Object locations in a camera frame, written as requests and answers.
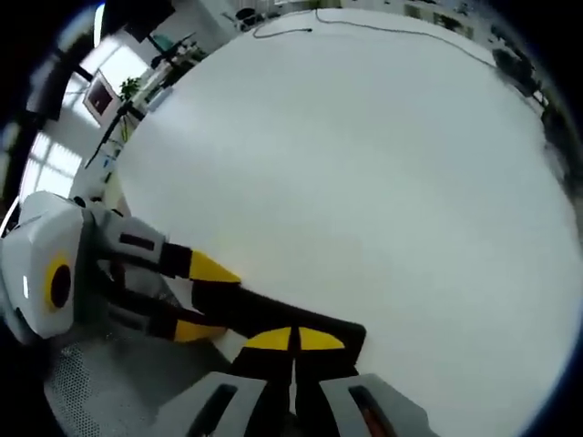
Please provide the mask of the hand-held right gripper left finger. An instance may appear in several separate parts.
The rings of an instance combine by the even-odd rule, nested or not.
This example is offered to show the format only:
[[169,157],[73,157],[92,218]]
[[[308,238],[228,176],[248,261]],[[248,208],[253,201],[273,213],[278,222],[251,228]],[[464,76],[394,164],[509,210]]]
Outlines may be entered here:
[[164,404],[153,436],[280,436],[290,411],[293,327],[248,339],[225,371],[213,371]]

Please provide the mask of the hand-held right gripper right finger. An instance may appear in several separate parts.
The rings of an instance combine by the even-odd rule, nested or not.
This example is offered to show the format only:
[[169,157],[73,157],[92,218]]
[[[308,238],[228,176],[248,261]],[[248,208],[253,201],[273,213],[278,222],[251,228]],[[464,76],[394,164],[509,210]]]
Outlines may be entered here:
[[307,436],[436,435],[421,406],[355,362],[342,340],[299,328],[295,410]]

